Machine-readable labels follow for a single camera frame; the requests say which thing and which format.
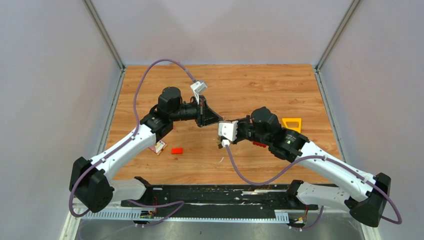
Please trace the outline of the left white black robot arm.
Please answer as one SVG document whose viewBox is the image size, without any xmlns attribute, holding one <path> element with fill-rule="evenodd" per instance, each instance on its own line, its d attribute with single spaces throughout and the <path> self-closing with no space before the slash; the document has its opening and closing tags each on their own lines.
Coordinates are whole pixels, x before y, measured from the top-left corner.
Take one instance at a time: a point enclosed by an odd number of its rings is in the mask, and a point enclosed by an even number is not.
<svg viewBox="0 0 424 240">
<path fill-rule="evenodd" d="M 149 113 L 137 120 L 136 127 L 123 139 L 102 153 L 73 163 L 69 183 L 69 208 L 77 198 L 90 212 L 97 213 L 109 203 L 135 200 L 140 206 L 149 206 L 153 193 L 147 183 L 138 178 L 115 180 L 115 175 L 142 151 L 154 146 L 173 128 L 174 122 L 193 120 L 198 127 L 210 126 L 223 120 L 213 111 L 203 95 L 183 101 L 179 88 L 163 89 L 158 102 Z"/>
</svg>

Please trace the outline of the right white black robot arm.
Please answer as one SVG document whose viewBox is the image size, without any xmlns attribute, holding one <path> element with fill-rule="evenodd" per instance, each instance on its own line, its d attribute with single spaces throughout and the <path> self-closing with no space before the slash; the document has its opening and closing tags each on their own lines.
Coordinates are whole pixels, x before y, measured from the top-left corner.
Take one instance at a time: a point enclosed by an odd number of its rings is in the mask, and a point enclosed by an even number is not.
<svg viewBox="0 0 424 240">
<path fill-rule="evenodd" d="M 247 140 L 263 145 L 276 158 L 308 168 L 335 184 L 327 187 L 294 180 L 285 195 L 290 208 L 303 204 L 336 208 L 373 228 L 384 218 L 392 181 L 387 174 L 371 174 L 333 157 L 305 135 L 283 127 L 266 107 L 238 119 L 235 131 L 235 143 Z"/>
</svg>

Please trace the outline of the metal keyring with keys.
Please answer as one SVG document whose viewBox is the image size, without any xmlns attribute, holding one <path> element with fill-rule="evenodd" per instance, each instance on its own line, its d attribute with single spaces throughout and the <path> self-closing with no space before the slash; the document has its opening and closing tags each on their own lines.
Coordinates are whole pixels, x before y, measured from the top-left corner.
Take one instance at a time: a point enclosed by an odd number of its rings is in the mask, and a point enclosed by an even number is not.
<svg viewBox="0 0 424 240">
<path fill-rule="evenodd" d="M 216 138 L 216 144 L 217 144 L 218 149 L 222 149 L 222 148 L 223 148 L 223 145 L 222 145 L 222 139 L 221 139 L 221 137 L 220 137 L 220 136 L 218 136 L 218 137 Z"/>
</svg>

